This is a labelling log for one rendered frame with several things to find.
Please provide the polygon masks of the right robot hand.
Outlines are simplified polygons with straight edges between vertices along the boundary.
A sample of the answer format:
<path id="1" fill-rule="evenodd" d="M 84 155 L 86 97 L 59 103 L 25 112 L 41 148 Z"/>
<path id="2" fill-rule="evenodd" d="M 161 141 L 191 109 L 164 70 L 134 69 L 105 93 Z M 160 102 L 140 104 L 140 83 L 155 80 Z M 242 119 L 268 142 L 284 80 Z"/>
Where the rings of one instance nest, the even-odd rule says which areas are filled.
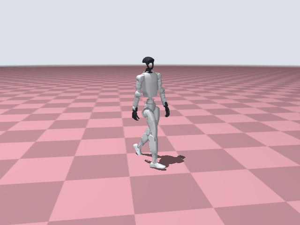
<path id="1" fill-rule="evenodd" d="M 137 107 L 135 108 L 135 110 L 133 110 L 132 112 L 132 118 L 134 118 L 135 120 L 138 120 L 139 117 L 137 116 Z M 138 118 L 138 119 L 137 119 Z"/>

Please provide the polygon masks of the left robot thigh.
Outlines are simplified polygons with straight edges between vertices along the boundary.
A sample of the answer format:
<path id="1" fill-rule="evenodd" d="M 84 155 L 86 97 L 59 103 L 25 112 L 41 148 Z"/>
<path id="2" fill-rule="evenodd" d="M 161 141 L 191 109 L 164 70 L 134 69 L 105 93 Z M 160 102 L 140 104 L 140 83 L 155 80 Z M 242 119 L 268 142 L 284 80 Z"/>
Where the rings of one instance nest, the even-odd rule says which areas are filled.
<path id="1" fill-rule="evenodd" d="M 160 116 L 160 109 L 159 109 L 159 107 L 156 106 L 155 111 L 154 111 L 153 113 L 154 113 L 154 115 L 155 115 L 155 118 L 156 118 L 156 121 L 157 121 L 157 125 L 158 125 L 158 122 L 159 122 L 159 116 Z M 149 128 L 146 128 L 146 129 L 145 129 L 145 133 L 146 133 L 146 135 L 150 135 L 150 134 L 151 134 L 150 129 L 149 129 Z"/>

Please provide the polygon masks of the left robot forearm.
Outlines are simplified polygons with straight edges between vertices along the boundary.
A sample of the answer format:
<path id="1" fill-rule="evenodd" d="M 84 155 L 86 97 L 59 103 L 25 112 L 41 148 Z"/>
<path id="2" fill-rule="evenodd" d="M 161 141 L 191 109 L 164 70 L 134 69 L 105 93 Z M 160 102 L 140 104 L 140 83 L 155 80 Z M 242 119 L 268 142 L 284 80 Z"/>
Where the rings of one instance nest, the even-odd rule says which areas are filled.
<path id="1" fill-rule="evenodd" d="M 160 93 L 160 97 L 161 97 L 161 101 L 162 101 L 163 106 L 165 106 L 165 102 L 167 102 L 166 98 L 165 98 L 165 91 Z"/>

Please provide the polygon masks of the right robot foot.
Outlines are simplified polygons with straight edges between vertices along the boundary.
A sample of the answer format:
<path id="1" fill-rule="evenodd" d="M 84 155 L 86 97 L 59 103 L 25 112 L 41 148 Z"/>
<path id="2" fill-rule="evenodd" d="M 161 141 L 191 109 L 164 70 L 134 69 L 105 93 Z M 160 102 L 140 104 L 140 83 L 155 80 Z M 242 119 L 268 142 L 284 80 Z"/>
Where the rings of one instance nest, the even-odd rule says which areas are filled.
<path id="1" fill-rule="evenodd" d="M 162 164 L 160 164 L 159 162 L 157 162 L 156 164 L 153 163 L 153 162 L 151 162 L 151 163 L 150 163 L 150 167 L 155 167 L 155 168 L 160 168 L 160 169 L 166 168 L 165 165 L 162 165 Z"/>

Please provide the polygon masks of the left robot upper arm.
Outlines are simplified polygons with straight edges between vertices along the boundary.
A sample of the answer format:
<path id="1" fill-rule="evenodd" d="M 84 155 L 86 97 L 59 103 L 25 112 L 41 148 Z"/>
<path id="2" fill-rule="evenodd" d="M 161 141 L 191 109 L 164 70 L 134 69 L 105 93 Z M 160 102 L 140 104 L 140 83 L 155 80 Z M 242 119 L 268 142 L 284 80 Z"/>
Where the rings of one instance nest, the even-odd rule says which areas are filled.
<path id="1" fill-rule="evenodd" d="M 161 81 L 161 74 L 157 73 L 158 75 L 158 92 L 162 93 L 165 91 L 164 87 L 162 87 L 162 81 Z"/>

